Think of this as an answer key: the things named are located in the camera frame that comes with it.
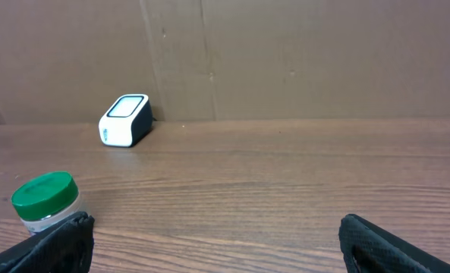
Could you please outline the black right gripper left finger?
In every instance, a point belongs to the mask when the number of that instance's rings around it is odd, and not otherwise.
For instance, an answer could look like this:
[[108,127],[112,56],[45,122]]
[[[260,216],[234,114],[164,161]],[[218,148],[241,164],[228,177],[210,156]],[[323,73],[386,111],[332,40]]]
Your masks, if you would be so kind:
[[0,253],[0,273],[87,273],[93,257],[95,219],[76,212]]

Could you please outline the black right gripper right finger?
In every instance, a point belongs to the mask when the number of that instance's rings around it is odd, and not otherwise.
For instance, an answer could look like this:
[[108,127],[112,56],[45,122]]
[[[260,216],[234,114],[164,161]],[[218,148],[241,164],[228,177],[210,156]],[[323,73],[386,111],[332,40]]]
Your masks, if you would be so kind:
[[450,273],[450,264],[355,214],[338,231],[348,273]]

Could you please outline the green lid jar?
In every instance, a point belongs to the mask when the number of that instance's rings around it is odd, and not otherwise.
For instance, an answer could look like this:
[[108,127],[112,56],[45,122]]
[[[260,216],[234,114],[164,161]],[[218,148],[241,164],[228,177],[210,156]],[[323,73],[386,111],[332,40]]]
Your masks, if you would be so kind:
[[90,211],[67,171],[53,171],[29,180],[11,196],[18,217],[31,236],[74,214]]

